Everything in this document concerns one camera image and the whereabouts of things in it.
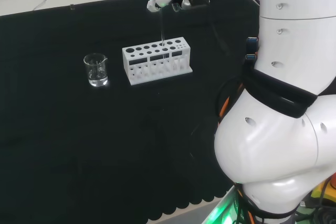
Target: green light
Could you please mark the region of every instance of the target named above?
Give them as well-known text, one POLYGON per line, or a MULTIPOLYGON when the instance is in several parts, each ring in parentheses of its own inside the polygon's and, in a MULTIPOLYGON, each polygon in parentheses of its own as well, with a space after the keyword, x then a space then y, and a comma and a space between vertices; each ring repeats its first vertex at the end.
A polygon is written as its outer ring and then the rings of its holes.
POLYGON ((230 215, 227 215, 227 216, 223 219, 222 224, 232 224, 232 222, 233 222, 233 221, 232 221, 230 215))
POLYGON ((209 221, 213 222, 218 218, 218 208, 215 208, 209 216, 209 221))

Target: hole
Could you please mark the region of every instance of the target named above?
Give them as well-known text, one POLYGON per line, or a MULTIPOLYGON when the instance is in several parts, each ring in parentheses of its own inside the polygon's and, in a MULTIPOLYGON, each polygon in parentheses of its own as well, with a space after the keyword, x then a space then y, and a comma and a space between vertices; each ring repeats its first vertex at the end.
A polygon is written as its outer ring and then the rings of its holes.
POLYGON ((153 60, 161 60, 163 59, 163 55, 156 55, 156 56, 151 56, 150 60, 153 61, 153 60))
POLYGON ((327 133, 327 127, 325 126, 324 123, 320 123, 320 126, 321 126, 321 130, 324 132, 324 133, 327 133))
POLYGON ((140 63, 144 63, 144 62, 147 62, 147 58, 142 58, 142 59, 137 59, 137 60, 130 60, 130 65, 140 64, 140 63))
POLYGON ((252 195, 252 198, 254 199, 254 201, 255 201, 256 203, 260 204, 259 199, 257 199, 254 195, 252 195))
POLYGON ((284 67, 284 64, 282 64, 280 61, 273 61, 271 64, 275 68, 282 68, 282 67, 284 67))
POLYGON ((245 118, 245 121, 251 126, 256 126, 257 124, 252 118, 245 118))
POLYGON ((128 49, 126 49, 126 52, 134 52, 134 49, 133 48, 128 48, 128 49))
POLYGON ((182 55, 182 51, 177 51, 172 53, 172 57, 182 55))

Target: black cloth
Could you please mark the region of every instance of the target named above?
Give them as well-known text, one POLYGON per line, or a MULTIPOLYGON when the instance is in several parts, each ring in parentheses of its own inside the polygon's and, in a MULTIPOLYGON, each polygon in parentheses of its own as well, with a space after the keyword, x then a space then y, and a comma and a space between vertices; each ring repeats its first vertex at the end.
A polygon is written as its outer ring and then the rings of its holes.
POLYGON ((251 0, 164 8, 192 74, 130 86, 121 48, 159 41, 148 0, 109 0, 0 17, 0 223, 146 223, 232 186, 213 155, 214 101, 258 34, 251 0), (83 58, 108 57, 110 84, 88 83, 83 58))

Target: screw hole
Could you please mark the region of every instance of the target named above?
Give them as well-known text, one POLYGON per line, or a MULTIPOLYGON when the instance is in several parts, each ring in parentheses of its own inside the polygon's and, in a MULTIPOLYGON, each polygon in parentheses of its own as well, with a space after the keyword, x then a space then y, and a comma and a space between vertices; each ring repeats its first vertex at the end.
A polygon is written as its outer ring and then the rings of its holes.
POLYGON ((245 118, 245 121, 251 126, 256 126, 257 124, 252 118, 245 118))
POLYGON ((281 63, 280 61, 273 61, 273 62, 271 63, 271 65, 272 65, 273 67, 275 67, 275 68, 282 68, 282 67, 284 67, 284 64, 281 63))
POLYGON ((327 127, 325 126, 324 123, 320 123, 320 127, 321 127, 321 130, 324 132, 324 133, 327 133, 327 127))

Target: water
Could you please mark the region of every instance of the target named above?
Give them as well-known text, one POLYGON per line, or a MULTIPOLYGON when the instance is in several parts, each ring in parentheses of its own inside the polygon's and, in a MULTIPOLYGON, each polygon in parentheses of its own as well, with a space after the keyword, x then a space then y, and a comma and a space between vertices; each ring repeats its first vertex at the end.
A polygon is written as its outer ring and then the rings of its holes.
POLYGON ((164 33, 163 33, 163 14, 162 14, 162 8, 160 9, 160 27, 161 27, 161 40, 162 40, 162 46, 164 46, 164 33))
POLYGON ((107 74, 104 72, 99 72, 98 74, 94 74, 93 76, 92 76, 92 72, 90 72, 89 73, 89 83, 94 87, 104 86, 108 82, 107 74))

